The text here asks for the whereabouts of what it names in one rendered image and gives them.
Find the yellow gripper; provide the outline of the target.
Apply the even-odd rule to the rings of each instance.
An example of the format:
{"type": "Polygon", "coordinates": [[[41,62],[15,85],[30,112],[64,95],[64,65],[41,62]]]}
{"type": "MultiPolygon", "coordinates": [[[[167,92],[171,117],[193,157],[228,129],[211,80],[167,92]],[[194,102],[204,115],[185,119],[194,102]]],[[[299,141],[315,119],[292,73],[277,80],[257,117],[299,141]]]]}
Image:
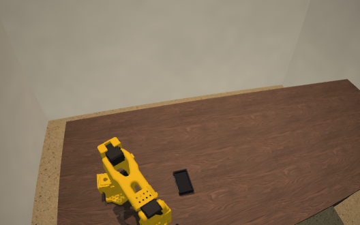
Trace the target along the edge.
{"type": "MultiPolygon", "coordinates": [[[[162,222],[160,225],[168,225],[170,222],[172,222],[171,217],[169,217],[166,221],[162,222]]],[[[144,225],[143,222],[139,221],[140,225],[144,225]]]]}

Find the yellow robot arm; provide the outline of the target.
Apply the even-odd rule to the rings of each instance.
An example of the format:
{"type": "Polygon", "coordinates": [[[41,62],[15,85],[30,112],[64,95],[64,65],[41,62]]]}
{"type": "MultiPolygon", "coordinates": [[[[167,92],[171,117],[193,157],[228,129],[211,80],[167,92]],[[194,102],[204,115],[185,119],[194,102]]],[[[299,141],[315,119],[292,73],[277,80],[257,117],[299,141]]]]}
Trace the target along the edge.
{"type": "Polygon", "coordinates": [[[138,169],[133,154],[122,149],[114,137],[97,147],[102,156],[106,173],[99,174],[99,188],[106,195],[106,202],[122,205],[129,200],[144,225],[160,225],[171,217],[171,210],[158,193],[147,183],[138,169]],[[121,172],[117,170],[123,168],[121,172]],[[135,185],[141,189],[136,192],[135,185]]]}

